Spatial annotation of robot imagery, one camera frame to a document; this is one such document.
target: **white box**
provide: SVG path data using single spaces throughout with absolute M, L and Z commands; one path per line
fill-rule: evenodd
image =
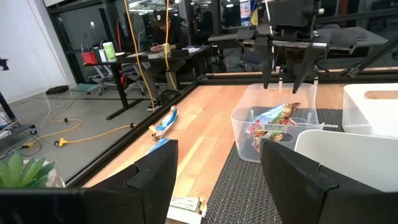
M 343 129 L 346 133 L 398 138 L 398 100 L 372 100 L 368 91 L 397 91 L 398 83 L 344 87 Z
M 398 191 L 398 139 L 309 130 L 295 151 L 383 192 Z
M 293 83 L 285 83 L 281 89 L 278 84 L 269 84 L 268 89 L 264 89 L 263 84 L 248 86 L 231 115 L 236 147 L 240 158 L 245 161 L 260 162 L 259 153 L 251 145 L 253 138 L 248 136 L 245 130 L 253 125 L 257 116 L 266 112 L 269 108 L 289 102 L 301 103 L 298 110 L 291 117 L 297 123 L 297 126 L 283 125 L 287 128 L 286 136 L 288 137 L 278 142 L 291 150 L 294 149 L 297 136 L 302 131 L 323 128 L 323 124 L 318 123 L 315 109 L 317 88 L 314 85 L 303 83 L 296 94 L 292 93 L 292 89 Z M 266 131 L 275 131 L 282 126 L 262 123 L 260 125 Z

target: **potted plant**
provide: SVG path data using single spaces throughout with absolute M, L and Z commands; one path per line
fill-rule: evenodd
M 0 161 L 0 188 L 65 187 L 54 164 L 45 157 L 24 161 L 14 152 L 8 163 Z

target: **green plant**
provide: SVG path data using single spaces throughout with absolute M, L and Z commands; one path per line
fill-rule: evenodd
M 14 152 L 9 163 L 0 161 L 0 188 L 45 187 L 54 162 L 44 165 L 45 158 L 31 159 L 26 165 L 18 152 Z

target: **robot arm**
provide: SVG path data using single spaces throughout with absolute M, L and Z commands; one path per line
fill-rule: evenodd
M 316 16 L 324 13 L 320 6 L 320 0 L 272 1 L 268 6 L 269 25 L 272 27 L 270 34 L 259 34 L 256 30 L 246 29 L 238 31 L 236 39 L 245 47 L 253 47 L 261 54 L 264 88 L 268 87 L 273 69 L 274 46 L 286 52 L 286 69 L 281 72 L 296 77 L 293 89 L 293 93 L 296 93 L 305 77 L 312 73 L 315 62 L 331 50 L 333 35 L 341 38 L 341 31 L 337 29 L 313 29 Z M 335 48 L 350 54 L 357 41 L 358 38 L 348 47 L 343 43 Z

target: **chip bag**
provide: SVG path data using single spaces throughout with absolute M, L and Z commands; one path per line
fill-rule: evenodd
M 152 146 L 148 152 L 147 155 L 153 151 L 155 151 L 157 148 L 159 148 L 160 146 L 163 146 L 164 144 L 166 144 L 170 139 L 168 138 L 164 138 L 164 139 L 160 139 L 159 141 L 157 141 L 156 144 L 154 144 L 154 146 Z
M 287 125 L 297 125 L 290 117 L 299 106 L 300 103 L 284 103 L 260 114 L 245 131 L 252 139 L 253 148 L 259 152 L 259 143 L 262 138 L 281 141 L 285 136 Z M 263 124 L 281 124 L 281 126 L 275 126 L 269 130 Z

